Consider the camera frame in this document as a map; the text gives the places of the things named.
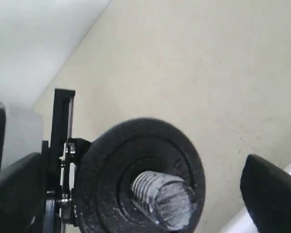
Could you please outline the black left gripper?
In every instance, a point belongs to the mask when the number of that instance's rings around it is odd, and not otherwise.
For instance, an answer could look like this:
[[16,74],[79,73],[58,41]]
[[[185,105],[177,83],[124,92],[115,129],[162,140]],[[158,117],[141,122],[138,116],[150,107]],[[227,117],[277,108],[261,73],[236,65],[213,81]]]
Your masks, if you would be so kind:
[[81,201],[92,181],[92,172],[85,163],[92,143],[72,136],[75,94],[69,89],[54,90],[50,141],[42,143],[42,154],[47,159],[42,225],[45,233],[65,233],[67,225],[82,233],[91,231]]

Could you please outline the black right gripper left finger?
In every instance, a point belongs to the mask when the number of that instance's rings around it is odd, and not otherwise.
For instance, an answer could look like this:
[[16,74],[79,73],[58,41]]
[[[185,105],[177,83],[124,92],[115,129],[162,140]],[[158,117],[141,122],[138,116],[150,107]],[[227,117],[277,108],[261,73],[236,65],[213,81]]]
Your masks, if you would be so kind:
[[31,153],[0,171],[0,233],[41,233],[47,158]]

